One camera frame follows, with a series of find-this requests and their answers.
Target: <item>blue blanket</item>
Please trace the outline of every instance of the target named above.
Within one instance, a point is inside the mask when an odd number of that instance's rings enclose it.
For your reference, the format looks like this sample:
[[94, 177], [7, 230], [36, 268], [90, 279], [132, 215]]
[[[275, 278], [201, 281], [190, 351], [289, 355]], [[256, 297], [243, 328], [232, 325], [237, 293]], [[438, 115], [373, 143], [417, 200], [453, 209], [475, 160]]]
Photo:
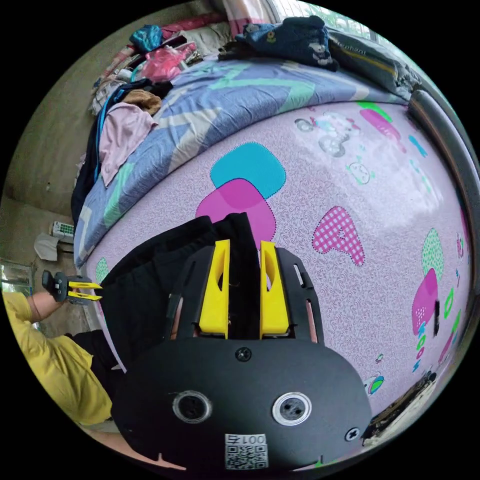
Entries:
[[158, 127], [108, 188], [99, 177], [88, 194], [73, 244], [77, 267], [122, 215], [169, 173], [255, 122], [331, 102], [406, 104], [350, 73], [271, 59], [204, 61], [173, 83], [154, 116]]

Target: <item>screw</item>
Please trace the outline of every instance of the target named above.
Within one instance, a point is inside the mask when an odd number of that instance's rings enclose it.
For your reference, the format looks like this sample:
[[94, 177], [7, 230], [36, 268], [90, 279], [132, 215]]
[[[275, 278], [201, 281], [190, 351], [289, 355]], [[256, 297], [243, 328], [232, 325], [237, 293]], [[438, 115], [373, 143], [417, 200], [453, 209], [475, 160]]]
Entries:
[[357, 427], [351, 428], [346, 434], [345, 434], [345, 440], [347, 442], [351, 442], [355, 439], [357, 439], [360, 436], [360, 429]]
[[235, 352], [235, 358], [239, 362], [248, 362], [252, 358], [252, 351], [246, 346], [243, 346]]

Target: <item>pink heart pattern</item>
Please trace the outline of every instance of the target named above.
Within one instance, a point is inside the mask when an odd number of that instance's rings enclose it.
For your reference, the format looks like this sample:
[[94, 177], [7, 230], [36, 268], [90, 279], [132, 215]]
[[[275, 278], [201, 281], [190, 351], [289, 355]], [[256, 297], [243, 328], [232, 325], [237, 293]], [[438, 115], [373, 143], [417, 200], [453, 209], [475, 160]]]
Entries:
[[320, 220], [313, 232], [312, 246], [321, 254], [332, 249], [348, 254], [357, 267], [365, 263], [365, 252], [354, 221], [341, 206], [334, 206]]

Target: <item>blue cloth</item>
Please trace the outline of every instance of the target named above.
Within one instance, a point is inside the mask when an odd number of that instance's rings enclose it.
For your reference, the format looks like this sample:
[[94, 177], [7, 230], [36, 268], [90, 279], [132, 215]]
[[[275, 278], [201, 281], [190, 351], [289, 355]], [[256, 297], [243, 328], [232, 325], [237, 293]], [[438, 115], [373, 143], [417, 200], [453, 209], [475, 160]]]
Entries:
[[162, 44], [162, 29], [158, 25], [144, 25], [129, 38], [137, 50], [146, 54]]
[[332, 71], [339, 68], [338, 62], [330, 55], [325, 22], [315, 15], [289, 17], [276, 25], [249, 23], [243, 27], [243, 33], [235, 36], [235, 40], [249, 44], [267, 57], [289, 59]]
[[155, 185], [212, 145], [284, 112], [359, 98], [406, 103], [350, 73], [331, 74], [283, 60], [205, 60], [190, 67], [176, 77], [165, 97], [168, 108], [154, 115], [158, 127], [128, 157], [108, 188], [99, 179], [87, 192], [75, 229], [75, 264], [80, 268], [110, 228]]

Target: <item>black pants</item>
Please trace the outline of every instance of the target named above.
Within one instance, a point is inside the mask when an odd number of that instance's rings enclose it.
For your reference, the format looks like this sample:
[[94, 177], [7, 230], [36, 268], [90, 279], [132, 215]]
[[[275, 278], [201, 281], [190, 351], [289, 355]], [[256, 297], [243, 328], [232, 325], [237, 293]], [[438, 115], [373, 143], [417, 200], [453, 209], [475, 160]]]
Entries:
[[66, 337], [72, 339], [79, 347], [93, 356], [91, 371], [113, 401], [117, 384], [124, 375], [123, 370], [112, 370], [118, 364], [115, 355], [102, 330], [87, 331]]
[[230, 240], [229, 335], [258, 337], [260, 266], [247, 214], [231, 213], [216, 223], [208, 216], [198, 217], [134, 248], [97, 291], [111, 339], [127, 370], [161, 342], [169, 295], [186, 260], [219, 240]]

